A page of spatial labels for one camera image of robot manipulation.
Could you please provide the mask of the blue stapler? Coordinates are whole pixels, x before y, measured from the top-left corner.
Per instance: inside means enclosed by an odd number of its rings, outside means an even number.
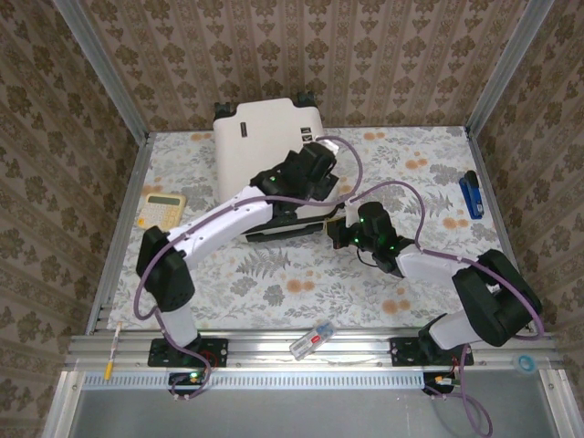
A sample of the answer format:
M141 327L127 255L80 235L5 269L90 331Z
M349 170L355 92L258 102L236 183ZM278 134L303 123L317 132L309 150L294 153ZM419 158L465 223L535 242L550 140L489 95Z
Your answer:
M459 185L470 217L474 220L482 219L485 209L476 172L467 171L459 180Z

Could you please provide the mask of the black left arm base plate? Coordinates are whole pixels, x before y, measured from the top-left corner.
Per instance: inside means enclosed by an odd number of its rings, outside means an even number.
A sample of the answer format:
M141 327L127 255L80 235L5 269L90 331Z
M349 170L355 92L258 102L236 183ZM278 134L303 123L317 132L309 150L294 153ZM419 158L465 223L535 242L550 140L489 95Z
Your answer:
M204 357L212 368L224 368L227 364L228 340L204 338L186 347ZM176 350L164 338L153 339L147 364L152 368L203 368L203 362L192 355Z

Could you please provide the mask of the aluminium frame post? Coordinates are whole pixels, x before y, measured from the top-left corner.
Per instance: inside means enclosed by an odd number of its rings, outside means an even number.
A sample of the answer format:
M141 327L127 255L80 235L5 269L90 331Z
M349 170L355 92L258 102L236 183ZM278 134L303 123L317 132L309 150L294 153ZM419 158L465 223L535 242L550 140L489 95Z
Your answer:
M111 56L107 54L98 33L90 23L80 0L52 0L58 12L77 40L89 64L94 69L104 89L108 93L126 127L141 146L148 139L150 130L146 127L127 88L117 73Z
M513 75L517 72L539 28L555 0L528 0L501 57L486 82L485 88L465 124L469 135L476 137L488 121Z

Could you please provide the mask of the white pen with yellow tip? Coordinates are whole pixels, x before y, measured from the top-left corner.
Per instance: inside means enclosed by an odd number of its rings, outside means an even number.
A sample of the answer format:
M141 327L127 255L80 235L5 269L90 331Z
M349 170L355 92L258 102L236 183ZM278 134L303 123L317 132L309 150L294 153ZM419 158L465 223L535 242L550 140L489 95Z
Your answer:
M117 323L117 326L116 326L115 331L114 331L113 339L112 339L111 346L110 346L109 360L107 362L106 369L104 370L103 378L105 381L110 380L112 372L113 372L115 355L116 355L117 347L119 344L121 329L122 329L122 322L119 321Z

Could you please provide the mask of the grey metal panel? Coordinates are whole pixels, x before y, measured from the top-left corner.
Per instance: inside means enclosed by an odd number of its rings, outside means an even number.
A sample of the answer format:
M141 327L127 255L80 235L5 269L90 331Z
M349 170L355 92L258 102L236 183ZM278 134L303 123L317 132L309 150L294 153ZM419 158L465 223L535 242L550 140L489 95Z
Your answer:
M176 401L153 373L106 384L95 372L65 372L41 438L477 438L470 415L492 438L584 438L563 370L470 370L469 408L454 395L381 388L381 372L369 378L358 388L336 373L317 388L251 388L248 373Z

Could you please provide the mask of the black controller board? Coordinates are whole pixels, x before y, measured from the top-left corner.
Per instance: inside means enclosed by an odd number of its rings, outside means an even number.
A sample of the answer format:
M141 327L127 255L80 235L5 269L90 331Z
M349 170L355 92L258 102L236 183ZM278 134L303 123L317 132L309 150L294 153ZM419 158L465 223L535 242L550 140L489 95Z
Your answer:
M172 372L168 377L168 390L178 398L192 398L205 378L203 371Z
M455 377L440 372L425 372L422 377L422 391L429 396L450 394L460 384Z

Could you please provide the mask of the clear plastic case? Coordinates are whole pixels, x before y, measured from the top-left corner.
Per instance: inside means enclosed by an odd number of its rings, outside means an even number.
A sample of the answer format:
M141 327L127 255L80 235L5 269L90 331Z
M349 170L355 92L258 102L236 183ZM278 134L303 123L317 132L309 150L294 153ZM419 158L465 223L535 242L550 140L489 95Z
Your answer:
M337 333L336 327L330 321L317 324L300 339L289 346L289 351L295 360L303 360L314 353L322 345L329 342Z

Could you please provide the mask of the floral tablecloth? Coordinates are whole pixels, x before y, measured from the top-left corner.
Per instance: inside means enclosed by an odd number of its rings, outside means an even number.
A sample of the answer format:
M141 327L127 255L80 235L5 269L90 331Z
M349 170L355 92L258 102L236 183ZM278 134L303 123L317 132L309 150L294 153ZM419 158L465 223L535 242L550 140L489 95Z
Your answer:
M461 127L345 128L335 174L388 211L397 232L425 248L478 256L500 247L491 214L472 219L459 178L475 167ZM185 222L218 203L214 136L159 133L142 191L186 197ZM236 238L193 272L199 329L420 327L462 307L450 287L382 273L368 254L334 249L323 232L267 243Z

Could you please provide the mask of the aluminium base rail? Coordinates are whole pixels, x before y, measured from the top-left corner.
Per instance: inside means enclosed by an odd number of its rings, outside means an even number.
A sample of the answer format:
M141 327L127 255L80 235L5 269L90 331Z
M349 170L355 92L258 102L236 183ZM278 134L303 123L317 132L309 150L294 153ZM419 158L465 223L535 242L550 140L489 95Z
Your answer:
M204 330L203 338L228 339L227 364L220 370L389 370L391 341L413 337L412 328L339 329L336 336L302 361L289 351L301 330ZM110 356L113 332L96 331L74 336L70 341L65 370L104 371ZM151 340L162 335L156 331L122 331L114 358L114 370L146 370ZM509 340L496 348L484 342L471 347L474 365L469 370L513 370L522 355L531 357L538 370L564 368L551 335L535 341Z

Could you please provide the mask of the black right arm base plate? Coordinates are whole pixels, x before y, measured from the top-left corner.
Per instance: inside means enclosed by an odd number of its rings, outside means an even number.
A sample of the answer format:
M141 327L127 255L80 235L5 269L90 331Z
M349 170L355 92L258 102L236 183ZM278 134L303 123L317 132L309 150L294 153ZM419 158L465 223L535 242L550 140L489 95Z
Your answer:
M390 339L389 353L394 367L452 366L460 362L463 347L440 349L431 340L398 337Z

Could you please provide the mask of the yellow calculator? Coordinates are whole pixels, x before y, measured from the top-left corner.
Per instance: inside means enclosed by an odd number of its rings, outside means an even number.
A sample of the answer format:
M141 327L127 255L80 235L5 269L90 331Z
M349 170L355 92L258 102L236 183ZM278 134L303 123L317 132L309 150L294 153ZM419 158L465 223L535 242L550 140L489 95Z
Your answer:
M177 227L182 219L186 197L175 193L149 193L138 215L137 226L149 229L158 226L163 231Z

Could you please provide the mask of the white hard-shell suitcase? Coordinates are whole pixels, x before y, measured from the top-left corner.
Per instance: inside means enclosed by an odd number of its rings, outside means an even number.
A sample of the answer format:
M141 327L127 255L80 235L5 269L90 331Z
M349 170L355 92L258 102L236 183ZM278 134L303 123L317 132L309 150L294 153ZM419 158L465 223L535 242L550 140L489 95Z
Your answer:
M285 161L291 151L324 134L315 94L299 92L297 98L214 104L214 142L218 198L229 200L261 171ZM300 205L289 217L245 232L250 243L310 235L324 228L337 206Z

